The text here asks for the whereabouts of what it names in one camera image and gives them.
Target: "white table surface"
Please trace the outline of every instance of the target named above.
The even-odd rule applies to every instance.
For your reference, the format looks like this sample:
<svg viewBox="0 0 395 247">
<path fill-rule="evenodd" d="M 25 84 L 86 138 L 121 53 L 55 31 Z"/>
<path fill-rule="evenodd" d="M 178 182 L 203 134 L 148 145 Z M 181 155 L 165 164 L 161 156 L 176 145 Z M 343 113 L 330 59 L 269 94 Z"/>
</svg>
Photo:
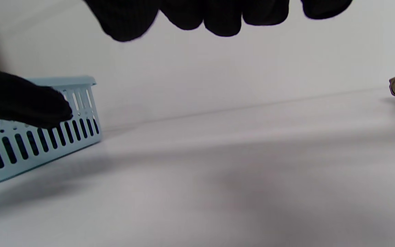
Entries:
<svg viewBox="0 0 395 247">
<path fill-rule="evenodd" d="M 0 247 L 395 247 L 388 89 L 130 126 L 0 183 Z"/>
</svg>

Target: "plastic basket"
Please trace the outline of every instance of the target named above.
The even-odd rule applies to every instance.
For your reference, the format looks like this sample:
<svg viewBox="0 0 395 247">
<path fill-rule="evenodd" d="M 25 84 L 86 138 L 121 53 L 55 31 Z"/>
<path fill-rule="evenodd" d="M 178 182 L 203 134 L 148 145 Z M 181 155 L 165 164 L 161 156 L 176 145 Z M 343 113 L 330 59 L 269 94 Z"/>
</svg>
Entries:
<svg viewBox="0 0 395 247">
<path fill-rule="evenodd" d="M 0 120 L 0 182 L 101 140 L 100 123 L 91 91 L 96 84 L 94 78 L 29 80 L 60 91 L 70 103 L 74 117 L 50 131 Z"/>
</svg>

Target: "white wall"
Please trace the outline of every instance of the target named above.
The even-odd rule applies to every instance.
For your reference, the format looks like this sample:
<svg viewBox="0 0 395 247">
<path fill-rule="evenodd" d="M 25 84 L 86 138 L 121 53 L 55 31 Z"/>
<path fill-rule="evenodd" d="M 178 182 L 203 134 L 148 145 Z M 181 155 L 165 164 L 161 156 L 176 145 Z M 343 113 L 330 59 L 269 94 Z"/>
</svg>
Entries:
<svg viewBox="0 0 395 247">
<path fill-rule="evenodd" d="M 103 34 L 80 0 L 0 0 L 0 54 L 24 77 L 92 75 L 103 127 L 387 86 L 395 0 L 355 0 L 312 21 L 291 2 L 282 25 L 232 38 L 185 32 L 160 14 L 141 39 Z"/>
</svg>

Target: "gloved hand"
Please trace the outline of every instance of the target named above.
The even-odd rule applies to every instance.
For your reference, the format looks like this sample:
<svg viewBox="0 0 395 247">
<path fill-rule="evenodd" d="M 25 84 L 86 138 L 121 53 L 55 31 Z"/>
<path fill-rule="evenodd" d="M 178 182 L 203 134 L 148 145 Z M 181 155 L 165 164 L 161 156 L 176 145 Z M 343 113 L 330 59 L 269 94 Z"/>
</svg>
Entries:
<svg viewBox="0 0 395 247">
<path fill-rule="evenodd" d="M 71 107 L 61 93 L 0 72 L 0 119 L 53 128 L 71 118 Z"/>
<path fill-rule="evenodd" d="M 193 30 L 204 22 L 218 36 L 240 31 L 241 17 L 250 25 L 277 25 L 289 14 L 289 0 L 84 0 L 105 33 L 117 41 L 143 35 L 158 10 L 183 30 Z M 334 17 L 352 0 L 301 0 L 304 14 L 311 19 Z"/>
</svg>

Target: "finger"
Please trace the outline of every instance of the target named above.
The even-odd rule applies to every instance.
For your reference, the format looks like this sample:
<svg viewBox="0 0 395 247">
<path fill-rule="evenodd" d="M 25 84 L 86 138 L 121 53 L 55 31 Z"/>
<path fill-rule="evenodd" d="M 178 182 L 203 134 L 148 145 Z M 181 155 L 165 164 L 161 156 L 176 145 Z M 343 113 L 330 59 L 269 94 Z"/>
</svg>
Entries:
<svg viewBox="0 0 395 247">
<path fill-rule="evenodd" d="M 182 30 L 198 28 L 204 20 L 202 0 L 164 0 L 161 11 L 171 23 Z"/>
<path fill-rule="evenodd" d="M 84 0 L 103 31 L 116 41 L 141 37 L 158 14 L 161 0 Z"/>
<path fill-rule="evenodd" d="M 304 13 L 310 19 L 327 19 L 344 12 L 352 0 L 301 0 Z"/>
<path fill-rule="evenodd" d="M 242 13 L 250 25 L 277 25 L 289 15 L 289 0 L 243 0 Z"/>
<path fill-rule="evenodd" d="M 218 36 L 234 36 L 242 26 L 240 0 L 205 0 L 205 27 Z"/>
<path fill-rule="evenodd" d="M 71 118 L 72 115 L 64 118 L 39 118 L 31 117 L 18 112 L 0 110 L 0 119 L 2 120 L 23 122 L 25 124 L 44 129 L 55 128 L 59 126 L 61 122 L 68 121 Z"/>
<path fill-rule="evenodd" d="M 11 114 L 66 119 L 72 110 L 63 95 L 54 89 L 36 86 L 21 77 L 0 72 L 0 115 L 10 119 Z"/>
</svg>

